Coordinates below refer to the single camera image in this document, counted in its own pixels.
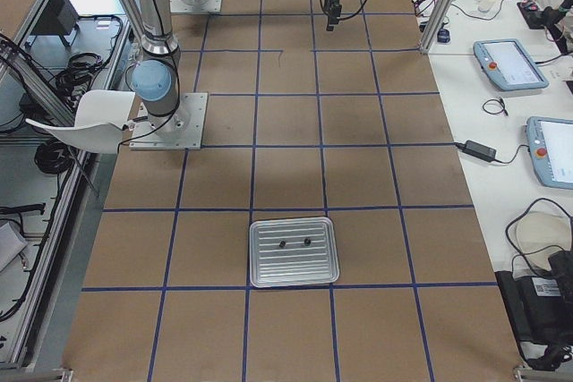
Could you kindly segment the silver metal tray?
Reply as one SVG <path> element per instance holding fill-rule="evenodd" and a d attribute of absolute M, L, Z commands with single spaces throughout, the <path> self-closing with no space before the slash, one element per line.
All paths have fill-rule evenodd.
<path fill-rule="evenodd" d="M 305 238 L 312 240 L 308 247 Z M 252 223 L 249 260 L 250 281 L 257 288 L 330 284 L 340 275 L 334 225 L 325 216 Z"/>

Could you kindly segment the blue teach pendant far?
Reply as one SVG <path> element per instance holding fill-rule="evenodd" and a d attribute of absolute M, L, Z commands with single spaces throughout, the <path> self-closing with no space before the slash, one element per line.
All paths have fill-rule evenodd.
<path fill-rule="evenodd" d="M 545 89 L 548 80 L 514 38 L 476 41 L 474 56 L 490 82 L 501 91 Z"/>

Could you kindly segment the blue teach pendant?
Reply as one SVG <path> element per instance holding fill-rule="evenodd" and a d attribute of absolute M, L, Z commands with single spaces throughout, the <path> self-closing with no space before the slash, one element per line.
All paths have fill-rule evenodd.
<path fill-rule="evenodd" d="M 474 56 L 490 82 L 501 91 L 545 89 L 548 80 L 514 38 L 476 41 Z"/>
<path fill-rule="evenodd" d="M 572 189 L 572 121 L 532 116 L 526 137 L 533 169 L 547 187 Z"/>

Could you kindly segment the black power adapter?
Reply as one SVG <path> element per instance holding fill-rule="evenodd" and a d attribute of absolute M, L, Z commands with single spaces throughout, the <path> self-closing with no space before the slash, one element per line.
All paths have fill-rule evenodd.
<path fill-rule="evenodd" d="M 487 163 L 491 163 L 496 159 L 496 149 L 473 140 L 465 142 L 463 152 Z"/>

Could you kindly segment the blue teach pendant near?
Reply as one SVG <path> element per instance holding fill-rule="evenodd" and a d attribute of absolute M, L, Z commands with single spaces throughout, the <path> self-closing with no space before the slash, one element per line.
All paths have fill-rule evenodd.
<path fill-rule="evenodd" d="M 547 187 L 572 189 L 572 121 L 532 116 L 526 137 L 533 169 Z"/>

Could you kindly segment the white plastic chair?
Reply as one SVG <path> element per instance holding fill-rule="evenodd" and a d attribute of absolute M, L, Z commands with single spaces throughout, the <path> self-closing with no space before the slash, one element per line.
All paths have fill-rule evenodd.
<path fill-rule="evenodd" d="M 93 89 L 82 96 L 72 127 L 57 127 L 31 119 L 26 122 L 68 146 L 91 153 L 115 154 L 134 99 L 132 91 Z"/>

